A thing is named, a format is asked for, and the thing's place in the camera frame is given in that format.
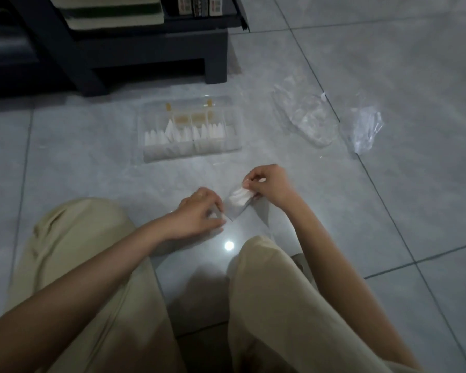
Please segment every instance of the plastic container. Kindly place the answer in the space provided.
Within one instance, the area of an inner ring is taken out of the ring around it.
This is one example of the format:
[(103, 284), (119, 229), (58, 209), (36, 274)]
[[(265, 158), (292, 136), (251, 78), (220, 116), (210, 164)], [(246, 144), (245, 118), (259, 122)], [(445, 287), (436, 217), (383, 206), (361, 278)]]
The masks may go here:
[[(236, 107), (211, 107), (211, 103), (207, 104), (201, 100), (195, 102), (198, 106), (190, 107), (190, 103), (190, 101), (187, 102), (187, 110), (166, 112), (156, 112), (152, 104), (143, 105), (139, 113), (137, 129), (138, 154), (143, 156), (143, 162), (223, 153), (242, 147), (241, 113)], [(149, 144), (149, 134), (152, 131), (157, 134), (160, 131), (165, 132), (169, 123), (172, 124), (174, 131), (174, 134), (171, 134), (172, 141)], [(199, 131), (200, 136), (193, 134), (194, 127)], [(189, 139), (189, 133), (191, 133), (191, 141), (181, 141), (184, 135)]]

